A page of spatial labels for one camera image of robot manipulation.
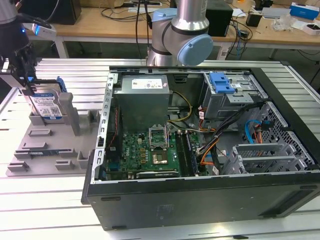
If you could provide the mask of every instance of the ram slot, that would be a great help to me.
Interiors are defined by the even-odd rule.
[[[192,148],[190,148],[190,143],[188,142],[187,139],[187,133],[183,133],[181,135],[182,138],[182,143],[183,143],[183,153],[184,153],[184,157],[185,157],[185,163],[186,163],[186,168],[188,171],[188,176],[194,176],[195,172],[194,172],[194,168],[193,168],[193,153],[192,151],[190,152],[190,150]]]
[[[182,177],[188,177],[188,166],[184,151],[182,136],[179,133],[175,134],[176,154],[179,159],[180,173]]]

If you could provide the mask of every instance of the ur robot arm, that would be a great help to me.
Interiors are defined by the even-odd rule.
[[[39,28],[53,28],[40,18],[18,13],[14,0],[0,0],[1,75],[11,87],[18,87],[24,95],[30,96],[33,90],[29,78],[36,78],[37,61],[24,23],[33,24],[36,35]]]
[[[208,0],[180,0],[176,8],[153,13],[152,47],[148,66],[196,66],[210,55],[213,40],[207,34]]]

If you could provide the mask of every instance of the table leg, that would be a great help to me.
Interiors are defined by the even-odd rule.
[[[270,52],[269,59],[274,59],[276,53],[278,52],[277,48],[273,48]]]
[[[216,57],[217,60],[226,60],[226,56],[228,54],[229,48],[231,47],[231,43],[224,42],[221,44],[218,56]]]
[[[64,39],[61,36],[57,36],[54,42],[56,49],[58,50],[59,57],[61,59],[68,59],[69,54]]]

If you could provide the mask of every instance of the wooden table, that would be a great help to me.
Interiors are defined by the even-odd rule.
[[[254,2],[245,0],[244,3],[234,2],[234,6],[248,12]],[[123,9],[116,9],[115,12],[122,12]],[[134,16],[135,13],[122,12],[113,14],[113,18],[123,18]],[[237,20],[245,24],[247,17],[238,17]],[[300,50],[320,50],[320,36],[310,36],[301,30],[274,31],[271,27],[273,19],[262,18],[258,27],[251,27],[252,39],[247,43],[249,48],[270,48],[270,49],[300,49]],[[57,31],[55,40],[56,47],[61,58],[68,58],[68,51],[65,42],[98,42],[98,43],[135,43],[136,31],[135,21],[119,22],[101,16],[98,8],[82,8],[82,13],[75,25],[54,25]],[[152,31],[149,31],[150,42]],[[214,45],[220,46],[218,60],[224,60],[227,52],[236,38],[236,31],[230,27],[226,37],[213,37]],[[138,22],[138,41],[141,44],[147,43],[147,24],[145,20]]]
[[[253,1],[245,0],[244,3],[234,1],[233,5],[244,12],[250,11]],[[272,8],[289,8],[285,5],[272,5]],[[295,17],[300,21],[309,22],[311,20]],[[246,24],[247,17],[238,17],[236,19],[242,24]],[[293,31],[275,31],[272,28],[273,19],[261,18],[258,27],[249,27],[253,36],[246,45],[249,48],[270,48],[270,49],[299,49],[299,50],[320,50],[320,36],[311,36],[302,30],[293,28]],[[246,29],[244,26],[239,26],[240,29]],[[228,30],[228,35],[235,40],[236,31],[233,27]],[[273,58],[276,51],[272,51],[270,58]]]

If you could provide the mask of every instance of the aluminum profile table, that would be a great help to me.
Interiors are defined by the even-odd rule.
[[[79,113],[101,109],[109,66],[144,66],[142,60],[43,59],[38,78],[64,79]],[[203,66],[262,68],[320,140],[320,96],[290,66],[275,61],[206,61]],[[14,88],[0,105],[0,239],[259,240],[320,238],[320,197],[286,218],[104,231],[91,206],[80,202],[85,177],[6,177],[7,164],[30,121],[30,109]]]

